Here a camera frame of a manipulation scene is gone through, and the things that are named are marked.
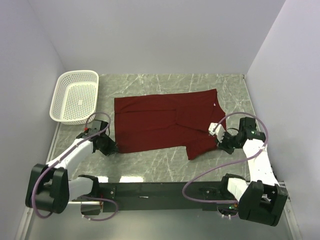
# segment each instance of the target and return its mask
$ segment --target marble surface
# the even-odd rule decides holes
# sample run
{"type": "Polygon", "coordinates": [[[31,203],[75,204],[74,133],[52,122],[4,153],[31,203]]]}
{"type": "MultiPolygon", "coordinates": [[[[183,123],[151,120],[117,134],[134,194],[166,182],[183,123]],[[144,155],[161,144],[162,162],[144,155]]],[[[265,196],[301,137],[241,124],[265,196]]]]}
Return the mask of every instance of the marble surface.
{"type": "MultiPolygon", "coordinates": [[[[254,113],[246,83],[240,74],[103,74],[99,78],[97,111],[107,112],[114,118],[114,98],[150,94],[171,94],[198,92],[217,89],[221,108],[228,113],[244,111],[254,113]]],[[[235,115],[227,119],[228,128],[238,128],[235,115]]],[[[107,120],[103,115],[96,119],[107,120]]],[[[83,125],[60,124],[51,159],[69,147],[75,137],[83,131],[83,125]]],[[[115,139],[114,123],[111,123],[110,137],[115,139]]],[[[144,152],[104,156],[97,151],[87,157],[73,173],[108,177],[109,182],[181,182],[189,181],[202,172],[218,165],[244,158],[241,149],[232,155],[222,150],[207,152],[189,161],[185,147],[172,147],[144,152]]],[[[241,175],[250,179],[247,163],[239,163],[213,171],[200,181],[220,181],[226,173],[241,175]]]]}

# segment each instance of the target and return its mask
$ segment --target red shirt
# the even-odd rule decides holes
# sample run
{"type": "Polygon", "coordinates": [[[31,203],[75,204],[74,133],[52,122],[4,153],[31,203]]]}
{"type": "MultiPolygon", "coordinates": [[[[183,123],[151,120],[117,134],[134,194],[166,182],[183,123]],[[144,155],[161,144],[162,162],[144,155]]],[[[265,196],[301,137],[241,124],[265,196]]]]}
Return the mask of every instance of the red shirt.
{"type": "Polygon", "coordinates": [[[210,123],[225,116],[217,90],[114,99],[115,141],[120,153],[186,146],[189,160],[217,148],[210,123]]]}

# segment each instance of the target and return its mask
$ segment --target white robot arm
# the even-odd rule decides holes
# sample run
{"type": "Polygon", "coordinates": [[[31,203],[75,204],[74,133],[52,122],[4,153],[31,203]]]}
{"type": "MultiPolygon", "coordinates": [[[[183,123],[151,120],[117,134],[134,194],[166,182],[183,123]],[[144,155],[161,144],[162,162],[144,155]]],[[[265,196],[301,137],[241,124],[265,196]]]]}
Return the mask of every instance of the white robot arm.
{"type": "Polygon", "coordinates": [[[231,135],[222,125],[211,123],[209,133],[216,136],[219,149],[232,154],[234,149],[243,149],[247,158],[261,153],[248,160],[250,182],[241,176],[227,174],[227,191],[233,194],[238,204],[238,214],[241,219],[275,226],[288,198],[288,192],[280,187],[273,173],[266,136],[257,131],[256,120],[251,117],[240,119],[239,132],[231,135]]]}

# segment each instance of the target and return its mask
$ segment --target plastic laundry basket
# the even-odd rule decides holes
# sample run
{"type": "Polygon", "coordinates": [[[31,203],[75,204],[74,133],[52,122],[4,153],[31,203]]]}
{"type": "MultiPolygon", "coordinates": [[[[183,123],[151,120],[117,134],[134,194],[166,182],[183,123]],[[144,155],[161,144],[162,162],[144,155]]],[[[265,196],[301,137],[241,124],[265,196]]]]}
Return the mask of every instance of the plastic laundry basket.
{"type": "Polygon", "coordinates": [[[62,124],[78,125],[96,111],[99,75],[95,71],[68,71],[55,85],[50,117],[62,124]]]}

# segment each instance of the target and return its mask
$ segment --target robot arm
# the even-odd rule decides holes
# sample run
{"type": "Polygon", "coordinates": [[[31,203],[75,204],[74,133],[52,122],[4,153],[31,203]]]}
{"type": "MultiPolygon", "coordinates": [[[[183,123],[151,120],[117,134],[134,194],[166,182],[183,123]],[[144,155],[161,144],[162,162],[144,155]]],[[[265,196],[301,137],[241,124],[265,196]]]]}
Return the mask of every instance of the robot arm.
{"type": "Polygon", "coordinates": [[[251,117],[240,119],[239,132],[231,135],[219,125],[214,131],[216,123],[209,127],[209,133],[216,135],[218,148],[233,153],[234,149],[243,149],[247,158],[254,156],[259,150],[262,152],[248,160],[250,182],[241,176],[227,174],[227,190],[239,202],[238,215],[241,219],[276,226],[285,207],[288,193],[280,187],[273,173],[263,132],[257,131],[256,120],[251,117]]]}
{"type": "MultiPolygon", "coordinates": [[[[80,175],[74,180],[69,180],[80,162],[96,150],[104,155],[118,152],[116,143],[105,132],[101,133],[107,125],[107,122],[93,121],[92,128],[85,129],[78,135],[72,146],[60,156],[48,162],[47,165],[35,165],[31,171],[25,205],[32,208],[31,197],[36,181],[44,171],[50,168],[38,185],[35,203],[38,209],[51,213],[61,213],[69,201],[82,195],[99,197],[101,194],[107,199],[116,197],[121,203],[121,210],[202,208],[204,211],[217,211],[217,206],[212,203],[198,204],[186,200],[180,194],[186,184],[184,182],[99,183],[97,177],[90,175],[80,175]],[[90,140],[79,144],[81,140],[90,136],[92,136],[90,140]],[[53,164],[56,164],[74,146],[77,148],[53,167],[53,164]]],[[[246,182],[241,176],[226,174],[221,182],[195,182],[189,191],[198,199],[210,198],[224,201],[234,200],[235,197],[238,201],[237,211],[240,219],[276,226],[288,193],[285,188],[279,186],[273,174],[267,146],[264,146],[266,140],[264,133],[257,131],[255,119],[250,117],[240,120],[237,135],[231,135],[221,125],[213,132],[216,126],[216,123],[212,123],[209,133],[217,136],[219,149],[229,154],[232,154],[236,148],[243,149],[247,157],[255,155],[261,148],[263,151],[248,161],[250,182],[246,182]]]]}
{"type": "Polygon", "coordinates": [[[78,165],[96,150],[100,150],[104,155],[118,152],[116,143],[105,132],[78,145],[84,138],[96,134],[107,125],[108,123],[105,121],[94,120],[92,127],[85,129],[84,132],[79,134],[73,144],[62,154],[46,165],[36,164],[31,170],[25,205],[30,208],[32,207],[32,191],[39,176],[48,167],[59,161],[73,146],[77,146],[77,148],[51,169],[41,181],[35,196],[36,206],[40,210],[59,214],[66,208],[69,201],[77,199],[82,195],[97,196],[99,192],[97,177],[80,175],[75,180],[69,181],[69,179],[71,179],[71,174],[78,165]]]}

